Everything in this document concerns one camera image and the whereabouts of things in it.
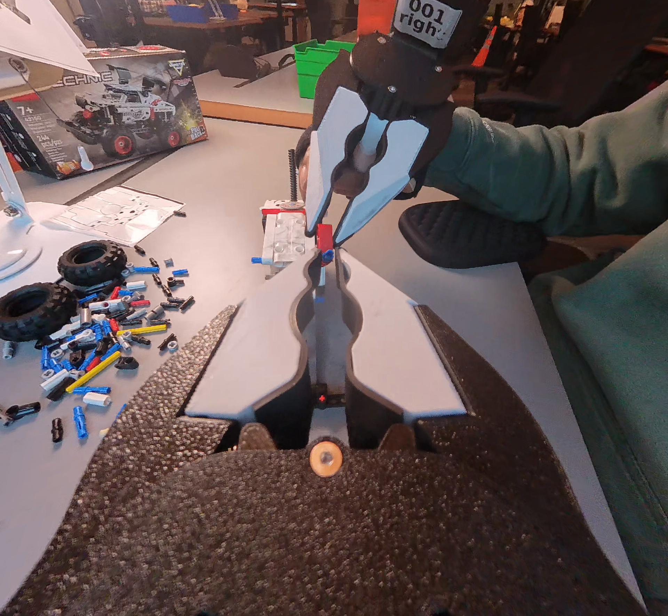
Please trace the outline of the blue plastic bin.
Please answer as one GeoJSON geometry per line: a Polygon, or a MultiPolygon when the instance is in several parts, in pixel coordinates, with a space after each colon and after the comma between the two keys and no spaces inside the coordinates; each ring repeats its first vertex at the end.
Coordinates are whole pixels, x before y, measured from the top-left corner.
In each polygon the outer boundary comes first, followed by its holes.
{"type": "Polygon", "coordinates": [[[167,3],[165,9],[173,22],[205,24],[210,20],[237,20],[238,7],[209,0],[202,4],[167,3]]]}

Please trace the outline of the toy truck cardboard box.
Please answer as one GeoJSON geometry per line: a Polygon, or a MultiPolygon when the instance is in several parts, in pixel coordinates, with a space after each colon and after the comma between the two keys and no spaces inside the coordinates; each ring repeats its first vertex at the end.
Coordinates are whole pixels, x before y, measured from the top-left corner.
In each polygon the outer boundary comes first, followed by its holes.
{"type": "Polygon", "coordinates": [[[21,169],[62,180],[208,138],[186,54],[159,45],[90,49],[94,75],[24,79],[1,102],[1,142],[21,169]]]}

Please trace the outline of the orange plastic bin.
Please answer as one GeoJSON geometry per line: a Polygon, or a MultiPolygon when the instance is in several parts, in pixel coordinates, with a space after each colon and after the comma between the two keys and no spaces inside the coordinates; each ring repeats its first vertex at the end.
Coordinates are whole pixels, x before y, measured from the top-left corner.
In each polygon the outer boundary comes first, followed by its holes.
{"type": "Polygon", "coordinates": [[[357,37],[391,31],[396,0],[358,0],[357,37]]]}

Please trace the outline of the person's right hand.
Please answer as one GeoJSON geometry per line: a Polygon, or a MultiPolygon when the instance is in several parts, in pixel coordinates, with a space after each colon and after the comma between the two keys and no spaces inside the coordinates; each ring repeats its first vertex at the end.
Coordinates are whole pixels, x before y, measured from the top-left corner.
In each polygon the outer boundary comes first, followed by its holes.
{"type": "Polygon", "coordinates": [[[332,190],[352,199],[364,191],[368,182],[368,173],[360,172],[353,167],[341,167],[333,173],[332,190]]]}

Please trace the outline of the person's green sweatshirt torso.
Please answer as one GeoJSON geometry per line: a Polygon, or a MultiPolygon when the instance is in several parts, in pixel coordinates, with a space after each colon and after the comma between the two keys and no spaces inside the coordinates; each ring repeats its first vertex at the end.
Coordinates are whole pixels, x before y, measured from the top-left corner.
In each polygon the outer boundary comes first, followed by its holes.
{"type": "Polygon", "coordinates": [[[550,243],[529,292],[639,588],[667,614],[667,217],[594,259],[550,243]]]}

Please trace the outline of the black toy tyre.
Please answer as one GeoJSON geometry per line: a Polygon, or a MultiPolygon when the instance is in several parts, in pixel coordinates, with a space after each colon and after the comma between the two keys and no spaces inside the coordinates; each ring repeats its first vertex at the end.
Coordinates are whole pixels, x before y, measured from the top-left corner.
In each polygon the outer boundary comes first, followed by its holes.
{"type": "Polygon", "coordinates": [[[56,283],[32,283],[1,298],[1,339],[29,342],[69,324],[78,312],[75,295],[56,283]]]}
{"type": "Polygon", "coordinates": [[[127,261],[127,254],[116,243],[93,240],[64,252],[57,262],[57,269],[72,285],[92,287],[120,278],[127,261]]]}

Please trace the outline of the green plastic bin stack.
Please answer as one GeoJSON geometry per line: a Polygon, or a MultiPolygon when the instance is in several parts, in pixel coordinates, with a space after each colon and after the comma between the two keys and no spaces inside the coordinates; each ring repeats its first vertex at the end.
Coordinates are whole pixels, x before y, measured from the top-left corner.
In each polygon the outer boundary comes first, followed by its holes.
{"type": "Polygon", "coordinates": [[[351,52],[355,42],[310,40],[293,46],[299,96],[313,99],[315,87],[323,70],[334,61],[340,50],[351,52]]]}

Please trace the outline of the grey desk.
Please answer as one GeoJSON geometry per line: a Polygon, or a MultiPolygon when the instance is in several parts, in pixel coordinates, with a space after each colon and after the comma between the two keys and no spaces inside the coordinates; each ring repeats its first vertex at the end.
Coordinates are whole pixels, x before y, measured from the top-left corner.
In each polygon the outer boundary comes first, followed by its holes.
{"type": "MultiPolygon", "coordinates": [[[[288,194],[287,150],[300,135],[296,129],[215,119],[207,119],[206,127],[207,141],[149,160],[134,177],[127,176],[127,167],[115,175],[113,168],[54,183],[26,173],[20,181],[29,201],[77,201],[109,179],[184,203],[185,218],[169,219],[142,242],[149,257],[172,258],[190,272],[186,294],[194,295],[195,304],[172,320],[181,345],[264,282],[264,268],[251,263],[263,242],[260,207],[288,194]]],[[[552,443],[597,541],[641,598],[519,267],[451,271],[426,263],[397,227],[402,211],[414,203],[390,203],[347,242],[347,251],[437,312],[513,387],[552,443]]],[[[96,378],[96,386],[112,388],[112,404],[87,409],[87,440],[80,442],[72,430],[75,401],[69,396],[1,428],[2,607],[54,536],[100,432],[164,362],[157,342],[140,351],[138,370],[108,368],[96,378]]]]}

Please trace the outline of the white instruction booklet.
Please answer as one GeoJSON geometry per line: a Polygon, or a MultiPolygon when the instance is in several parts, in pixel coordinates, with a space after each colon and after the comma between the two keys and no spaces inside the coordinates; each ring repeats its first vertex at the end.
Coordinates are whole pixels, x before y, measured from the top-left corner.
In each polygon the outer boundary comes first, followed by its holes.
{"type": "Polygon", "coordinates": [[[1,52],[96,74],[83,42],[50,0],[1,0],[1,52]]]}

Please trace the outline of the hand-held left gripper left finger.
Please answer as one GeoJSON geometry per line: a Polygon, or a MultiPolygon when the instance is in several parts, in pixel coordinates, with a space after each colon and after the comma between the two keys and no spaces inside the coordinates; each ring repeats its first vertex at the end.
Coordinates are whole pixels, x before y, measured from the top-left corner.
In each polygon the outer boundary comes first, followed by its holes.
{"type": "Polygon", "coordinates": [[[196,385],[191,418],[256,418],[305,374],[320,251],[300,254],[240,305],[196,385]]]}

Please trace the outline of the white sticker sheet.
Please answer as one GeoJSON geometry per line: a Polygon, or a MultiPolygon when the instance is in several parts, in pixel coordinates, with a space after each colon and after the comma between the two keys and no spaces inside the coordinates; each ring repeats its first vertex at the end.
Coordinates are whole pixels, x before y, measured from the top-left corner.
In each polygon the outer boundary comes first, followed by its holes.
{"type": "Polygon", "coordinates": [[[115,186],[66,206],[46,223],[95,239],[133,246],[183,207],[184,203],[157,194],[115,186]]]}

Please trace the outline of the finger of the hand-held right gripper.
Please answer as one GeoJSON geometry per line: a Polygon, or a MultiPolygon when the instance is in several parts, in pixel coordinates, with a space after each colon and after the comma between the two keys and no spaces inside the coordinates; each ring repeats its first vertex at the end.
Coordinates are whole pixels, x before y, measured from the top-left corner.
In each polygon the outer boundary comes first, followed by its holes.
{"type": "Polygon", "coordinates": [[[333,192],[333,172],[346,156],[346,141],[353,130],[365,123],[368,110],[359,94],[339,86],[324,117],[311,134],[305,215],[307,233],[321,223],[333,192]]]}
{"type": "Polygon", "coordinates": [[[355,235],[409,183],[410,170],[428,136],[418,122],[392,122],[387,149],[369,170],[365,189],[350,200],[334,233],[336,247],[355,235]]]}

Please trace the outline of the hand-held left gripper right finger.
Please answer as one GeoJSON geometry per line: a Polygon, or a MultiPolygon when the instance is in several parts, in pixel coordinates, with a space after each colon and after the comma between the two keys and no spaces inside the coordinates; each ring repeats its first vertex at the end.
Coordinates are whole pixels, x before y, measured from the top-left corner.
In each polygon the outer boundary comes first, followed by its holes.
{"type": "Polygon", "coordinates": [[[351,383],[403,418],[466,414],[417,303],[342,248],[338,286],[351,383]]]}

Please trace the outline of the pile of small brick parts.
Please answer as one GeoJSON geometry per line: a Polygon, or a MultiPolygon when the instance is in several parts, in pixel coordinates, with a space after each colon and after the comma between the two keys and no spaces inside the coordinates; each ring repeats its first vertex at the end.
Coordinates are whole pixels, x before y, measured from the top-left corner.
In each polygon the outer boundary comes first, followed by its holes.
{"type": "Polygon", "coordinates": [[[39,353],[41,399],[1,407],[1,425],[11,426],[36,415],[43,406],[76,396],[73,423],[79,440],[88,437],[85,407],[107,408],[112,388],[94,386],[94,379],[108,369],[138,370],[134,350],[155,345],[160,355],[179,349],[172,319],[195,303],[182,288],[190,272],[175,268],[172,259],[155,258],[147,265],[127,261],[121,277],[92,287],[78,287],[60,275],[53,282],[67,287],[78,301],[78,312],[69,324],[38,340],[1,340],[1,359],[15,357],[20,344],[33,344],[39,353]]]}

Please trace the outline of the white brick toy truck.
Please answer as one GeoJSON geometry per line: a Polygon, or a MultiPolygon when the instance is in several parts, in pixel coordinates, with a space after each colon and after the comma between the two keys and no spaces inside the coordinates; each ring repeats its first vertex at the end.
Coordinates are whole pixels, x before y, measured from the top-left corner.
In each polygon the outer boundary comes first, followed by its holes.
{"type": "MultiPolygon", "coordinates": [[[[261,207],[263,224],[263,251],[261,256],[253,257],[252,263],[267,268],[266,280],[276,276],[299,255],[316,245],[316,236],[305,236],[305,203],[298,200],[268,200],[261,207]]],[[[319,282],[313,296],[316,303],[325,300],[326,275],[325,267],[321,267],[319,282]]]]}

